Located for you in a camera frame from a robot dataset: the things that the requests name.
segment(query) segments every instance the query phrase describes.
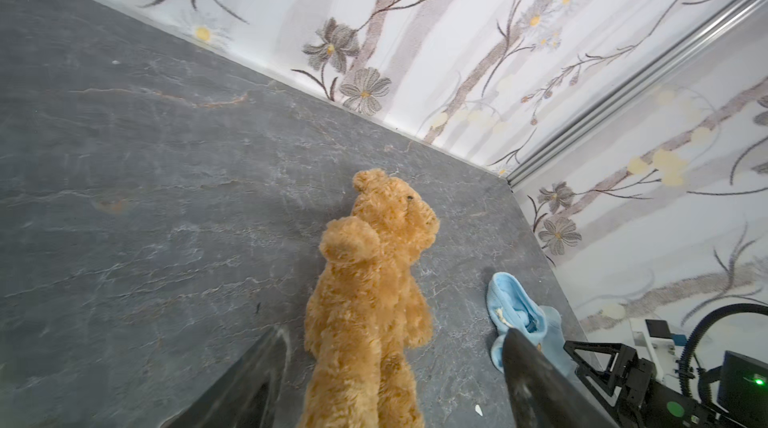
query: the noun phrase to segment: floral wallpaper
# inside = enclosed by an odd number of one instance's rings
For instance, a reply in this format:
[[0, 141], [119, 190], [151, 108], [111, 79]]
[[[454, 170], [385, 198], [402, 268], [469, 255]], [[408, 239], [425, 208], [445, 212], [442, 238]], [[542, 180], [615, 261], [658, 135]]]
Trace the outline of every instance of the floral wallpaper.
[[[629, 318], [689, 334], [719, 306], [768, 304], [767, 23], [762, 6], [514, 187], [591, 340], [631, 343]], [[718, 322], [702, 364], [765, 360], [764, 318]]]
[[730, 0], [100, 1], [507, 174]]

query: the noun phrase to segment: black cable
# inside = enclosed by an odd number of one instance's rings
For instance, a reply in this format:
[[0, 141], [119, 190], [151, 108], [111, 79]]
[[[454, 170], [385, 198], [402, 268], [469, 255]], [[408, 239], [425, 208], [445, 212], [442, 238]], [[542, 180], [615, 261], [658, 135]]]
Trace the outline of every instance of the black cable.
[[[691, 397], [690, 378], [688, 376], [684, 376], [684, 374], [688, 374], [690, 372], [690, 358], [695, 356], [694, 353], [696, 352], [696, 346], [698, 346], [701, 338], [704, 336], [706, 331], [715, 324], [715, 322], [732, 314], [738, 313], [757, 313], [768, 315], [768, 307], [762, 304], [754, 303], [729, 304], [728, 306], [717, 308], [716, 310], [712, 311], [707, 316], [705, 316], [698, 325], [696, 325], [694, 331], [690, 334], [690, 337], [688, 337], [688, 341], [685, 344], [685, 348], [683, 349], [683, 354], [680, 356], [680, 361], [677, 362], [679, 366], [678, 372], [680, 373], [680, 392], [683, 396], [688, 396], [689, 398]], [[709, 393], [709, 399], [702, 400], [702, 403], [706, 404], [707, 402], [711, 401], [712, 395]]]

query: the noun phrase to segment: daisy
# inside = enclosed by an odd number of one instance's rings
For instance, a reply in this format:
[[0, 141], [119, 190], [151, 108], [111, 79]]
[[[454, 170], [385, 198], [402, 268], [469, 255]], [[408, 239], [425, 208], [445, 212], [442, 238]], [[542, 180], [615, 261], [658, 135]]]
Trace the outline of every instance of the daisy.
[[229, 31], [219, 26], [214, 16], [197, 11], [182, 13], [178, 20], [178, 29], [189, 38], [215, 49], [226, 50], [232, 41]]

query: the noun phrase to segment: teddy bear head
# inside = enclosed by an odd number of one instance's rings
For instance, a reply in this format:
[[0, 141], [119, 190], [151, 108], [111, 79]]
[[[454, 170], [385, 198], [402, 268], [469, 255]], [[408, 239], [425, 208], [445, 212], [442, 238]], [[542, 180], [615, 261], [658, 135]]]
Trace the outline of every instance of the teddy bear head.
[[360, 194], [352, 215], [368, 222], [382, 241], [405, 248], [413, 260], [432, 246], [440, 221], [408, 183], [380, 169], [355, 174], [353, 183]]

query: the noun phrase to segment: flower pattern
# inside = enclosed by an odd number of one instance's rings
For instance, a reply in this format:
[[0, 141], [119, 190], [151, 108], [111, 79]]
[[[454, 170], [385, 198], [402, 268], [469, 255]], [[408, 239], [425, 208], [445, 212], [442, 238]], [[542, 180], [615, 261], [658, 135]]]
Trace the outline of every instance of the flower pattern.
[[389, 92], [389, 78], [382, 78], [376, 68], [361, 68], [355, 72], [353, 85], [341, 85], [339, 91], [349, 96], [344, 106], [363, 115], [375, 115], [381, 108], [377, 97]]
[[557, 184], [552, 184], [551, 192], [546, 188], [540, 188], [538, 202], [549, 203], [550, 213], [555, 214], [561, 205], [564, 208], [570, 208], [571, 203], [573, 203], [574, 196], [576, 196], [576, 193], [574, 193], [574, 191], [571, 190], [565, 182], [560, 182]]
[[360, 53], [357, 32], [347, 25], [336, 23], [336, 20], [331, 18], [316, 33], [322, 43], [319, 45], [307, 43], [301, 50], [310, 56], [310, 66], [319, 71], [329, 62], [339, 73], [346, 72], [346, 58], [355, 57]]
[[[768, 96], [763, 96], [762, 98], [758, 99], [757, 104], [763, 108], [768, 109]], [[752, 118], [752, 121], [754, 121], [755, 125], [768, 126], [768, 112], [760, 113], [759, 115]]]
[[576, 231], [576, 223], [568, 218], [560, 218], [555, 222], [544, 220], [544, 228], [538, 232], [538, 237], [549, 248], [552, 254], [565, 254], [565, 246], [576, 246], [581, 241], [581, 235]]
[[226, 49], [232, 40], [229, 32], [219, 26], [215, 16], [188, 11], [181, 14], [177, 23], [183, 34], [215, 49]]
[[547, 49], [553, 51], [560, 47], [562, 39], [560, 38], [560, 32], [552, 31], [540, 36], [539, 39], [532, 44], [533, 50]]

